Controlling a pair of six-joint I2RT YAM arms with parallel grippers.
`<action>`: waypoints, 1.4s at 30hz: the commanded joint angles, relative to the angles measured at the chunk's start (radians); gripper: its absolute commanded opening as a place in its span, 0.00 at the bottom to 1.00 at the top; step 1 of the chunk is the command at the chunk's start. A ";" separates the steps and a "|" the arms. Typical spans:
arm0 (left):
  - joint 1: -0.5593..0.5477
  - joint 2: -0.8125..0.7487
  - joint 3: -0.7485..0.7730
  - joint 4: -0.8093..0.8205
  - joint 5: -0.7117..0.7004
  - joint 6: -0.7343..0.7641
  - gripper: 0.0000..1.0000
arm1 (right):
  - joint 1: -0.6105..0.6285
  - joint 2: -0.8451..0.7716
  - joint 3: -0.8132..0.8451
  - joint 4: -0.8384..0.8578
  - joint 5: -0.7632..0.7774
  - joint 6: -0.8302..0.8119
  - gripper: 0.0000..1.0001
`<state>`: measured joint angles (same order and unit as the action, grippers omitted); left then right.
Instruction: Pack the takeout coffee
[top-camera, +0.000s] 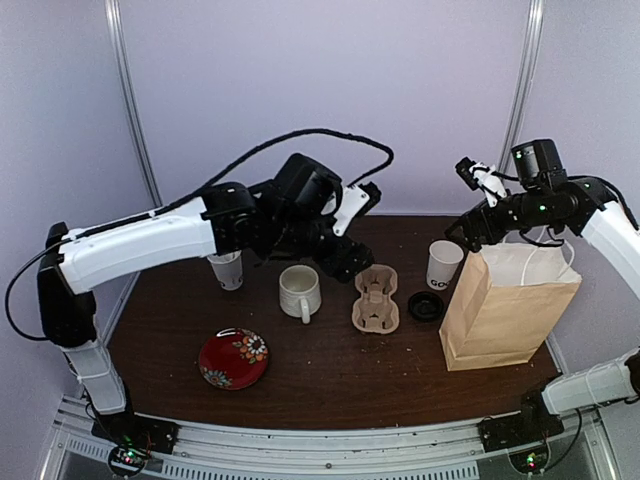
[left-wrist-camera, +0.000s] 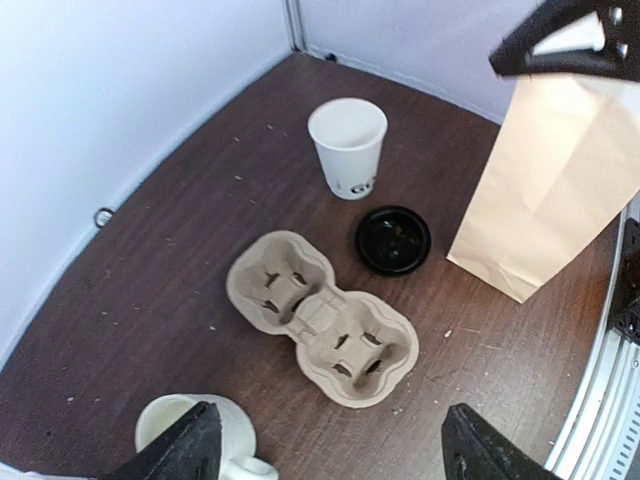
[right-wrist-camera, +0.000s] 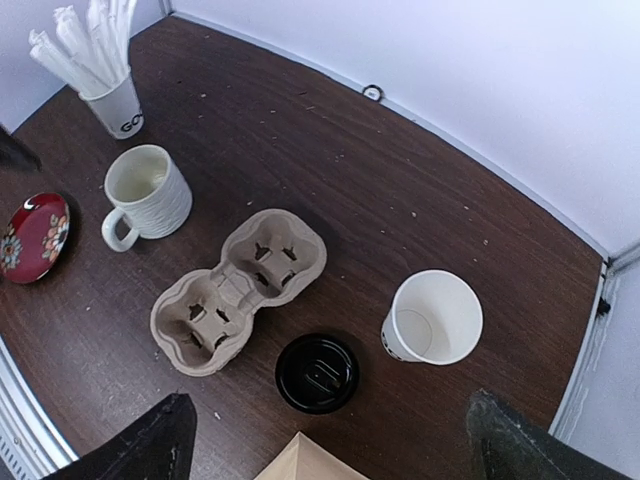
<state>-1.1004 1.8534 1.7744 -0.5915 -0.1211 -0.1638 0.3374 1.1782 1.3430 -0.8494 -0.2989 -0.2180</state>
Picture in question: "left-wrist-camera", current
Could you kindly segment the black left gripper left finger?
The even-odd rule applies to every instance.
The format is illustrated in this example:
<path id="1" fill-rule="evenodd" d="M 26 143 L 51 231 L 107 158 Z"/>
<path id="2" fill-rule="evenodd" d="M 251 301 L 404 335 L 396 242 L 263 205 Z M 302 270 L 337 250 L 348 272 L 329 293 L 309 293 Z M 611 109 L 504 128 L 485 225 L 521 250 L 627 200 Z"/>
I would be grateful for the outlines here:
<path id="1" fill-rule="evenodd" d="M 190 479 L 219 477 L 222 424 L 215 404 L 198 402 L 133 459 L 106 479 Z"/>

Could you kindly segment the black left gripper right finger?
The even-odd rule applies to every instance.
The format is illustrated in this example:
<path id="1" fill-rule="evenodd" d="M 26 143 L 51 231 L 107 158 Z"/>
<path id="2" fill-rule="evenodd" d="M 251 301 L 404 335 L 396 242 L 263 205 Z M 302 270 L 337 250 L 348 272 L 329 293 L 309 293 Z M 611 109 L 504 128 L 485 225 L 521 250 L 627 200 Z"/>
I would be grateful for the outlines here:
<path id="1" fill-rule="evenodd" d="M 449 407 L 441 444 L 447 480 L 555 478 L 465 403 Z"/>

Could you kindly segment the cardboard cup carrier tray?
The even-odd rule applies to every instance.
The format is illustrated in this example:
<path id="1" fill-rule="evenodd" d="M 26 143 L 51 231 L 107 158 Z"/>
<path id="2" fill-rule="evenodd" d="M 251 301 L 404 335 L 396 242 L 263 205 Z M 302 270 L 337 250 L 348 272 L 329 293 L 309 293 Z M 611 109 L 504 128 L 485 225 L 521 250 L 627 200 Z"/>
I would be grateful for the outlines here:
<path id="1" fill-rule="evenodd" d="M 304 375 L 344 407 L 380 403 L 418 359 L 409 320 L 371 293 L 340 289 L 327 257 L 295 232 L 257 239 L 232 264 L 226 291 L 256 329 L 291 338 Z"/>

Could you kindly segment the black plastic cup lid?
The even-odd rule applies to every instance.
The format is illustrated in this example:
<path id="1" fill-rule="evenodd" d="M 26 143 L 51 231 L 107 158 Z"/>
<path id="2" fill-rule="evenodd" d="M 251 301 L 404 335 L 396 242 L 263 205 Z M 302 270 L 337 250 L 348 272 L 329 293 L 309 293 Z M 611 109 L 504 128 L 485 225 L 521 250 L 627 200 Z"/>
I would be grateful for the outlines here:
<path id="1" fill-rule="evenodd" d="M 355 248 L 364 265 L 376 274 L 410 274 L 427 259 L 432 236 L 426 221 L 414 210 L 384 205 L 367 212 L 355 230 Z"/>

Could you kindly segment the white paper coffee cup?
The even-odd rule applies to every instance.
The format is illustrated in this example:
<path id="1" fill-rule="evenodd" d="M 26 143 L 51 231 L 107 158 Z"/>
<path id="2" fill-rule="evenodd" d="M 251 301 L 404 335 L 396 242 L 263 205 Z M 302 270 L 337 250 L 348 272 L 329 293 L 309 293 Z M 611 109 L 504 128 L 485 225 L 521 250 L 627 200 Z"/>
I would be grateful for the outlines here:
<path id="1" fill-rule="evenodd" d="M 364 99 L 336 98 L 311 113 L 307 129 L 331 192 L 347 201 L 368 196 L 388 130 L 384 111 Z"/>

